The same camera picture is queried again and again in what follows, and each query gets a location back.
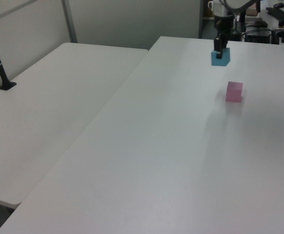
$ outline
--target wall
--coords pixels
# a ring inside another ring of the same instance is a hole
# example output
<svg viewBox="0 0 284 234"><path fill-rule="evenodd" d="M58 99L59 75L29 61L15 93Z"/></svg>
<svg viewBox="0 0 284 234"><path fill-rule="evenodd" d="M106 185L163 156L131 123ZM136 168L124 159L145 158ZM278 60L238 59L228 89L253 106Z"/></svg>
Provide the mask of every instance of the wall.
<svg viewBox="0 0 284 234"><path fill-rule="evenodd" d="M9 79L70 42L61 0L38 0L0 19L0 58Z"/></svg>
<svg viewBox="0 0 284 234"><path fill-rule="evenodd" d="M198 38L200 0L66 0L78 43L150 49L160 36Z"/></svg>

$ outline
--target cable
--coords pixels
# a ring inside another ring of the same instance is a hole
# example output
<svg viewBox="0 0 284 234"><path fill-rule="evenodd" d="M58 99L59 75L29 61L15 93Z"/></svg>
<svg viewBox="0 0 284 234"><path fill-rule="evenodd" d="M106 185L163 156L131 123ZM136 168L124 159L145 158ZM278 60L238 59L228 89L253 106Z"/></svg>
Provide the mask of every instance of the cable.
<svg viewBox="0 0 284 234"><path fill-rule="evenodd" d="M261 31L270 31L270 32L272 32L272 30L270 30L270 29L255 29L255 30L251 30L251 31L243 33L242 36L245 36L245 35L247 35L249 33L261 32Z"/></svg>

